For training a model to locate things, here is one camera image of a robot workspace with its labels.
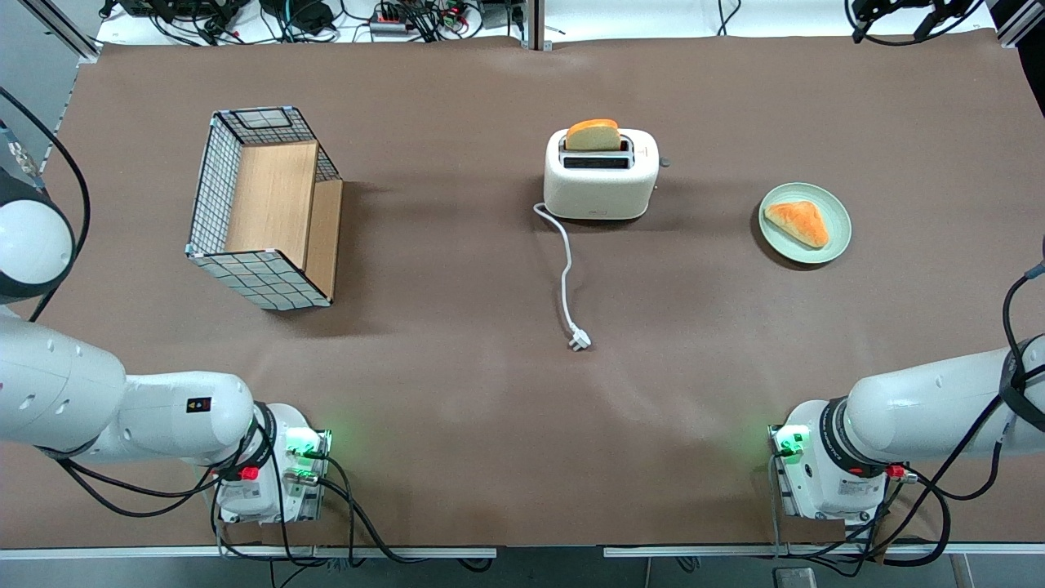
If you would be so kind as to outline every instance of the green plate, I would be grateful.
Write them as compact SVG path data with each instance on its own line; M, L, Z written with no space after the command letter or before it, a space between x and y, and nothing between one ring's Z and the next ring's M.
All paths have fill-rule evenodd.
M766 218L766 207L770 204L797 199L808 199L820 209L831 237L820 249L809 246ZM826 263L834 259L845 251L853 237L853 222L842 203L820 186L803 182L783 184L769 190L759 206L759 228L769 244L781 255L803 263Z

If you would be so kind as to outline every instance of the bread slice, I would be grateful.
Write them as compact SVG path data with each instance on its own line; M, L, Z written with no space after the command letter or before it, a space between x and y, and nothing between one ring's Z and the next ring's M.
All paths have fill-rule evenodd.
M820 209L808 199L770 204L766 206L766 218L814 249L831 240Z
M616 120L593 118L566 131L566 150L619 150L621 132Z

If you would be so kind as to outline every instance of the brown table cover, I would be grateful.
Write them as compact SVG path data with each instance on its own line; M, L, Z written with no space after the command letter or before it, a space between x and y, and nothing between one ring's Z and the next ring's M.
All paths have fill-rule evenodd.
M351 182L329 309L261 311L183 255L211 112L278 104L301 109ZM573 353L562 242L531 205L548 137L596 116L650 132L674 164L637 220L570 225L571 310L595 340ZM82 67L61 127L94 219L42 323L131 374L230 372L297 406L334 431L391 544L767 542L767 425L864 376L1003 347L1002 296L1040 259L1043 130L1017 53L991 31L906 49L109 46ZM47 180L75 226L56 156ZM767 250L753 213L788 181L845 204L840 258L803 269ZM1021 291L1019 333L1041 331L1041 301L1037 284ZM31 448L0 457L3 547L213 541L204 498L124 519ZM986 469L961 463L946 486ZM103 471L193 479L177 461ZM1042 457L1006 460L986 497L953 505L954 539L1045 540L1027 500L1043 488ZM328 502L323 522L292 525L295 542L344 544ZM921 523L932 536L931 512Z

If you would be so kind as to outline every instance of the toaster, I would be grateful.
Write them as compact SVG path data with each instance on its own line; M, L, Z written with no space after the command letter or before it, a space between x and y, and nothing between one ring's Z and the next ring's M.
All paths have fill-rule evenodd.
M544 205L561 218L624 220L649 207L661 165L656 141L645 131L621 128L614 150L566 150L566 130L544 151Z

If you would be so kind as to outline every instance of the wooden panel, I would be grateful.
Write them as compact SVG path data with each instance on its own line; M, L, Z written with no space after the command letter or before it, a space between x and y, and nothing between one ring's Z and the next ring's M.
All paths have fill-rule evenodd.
M305 275L333 300L333 278L338 266L338 232L341 228L341 197L345 183L327 180L316 184L312 218L308 233Z
M318 152L319 141L243 147L226 251L279 249L305 266Z

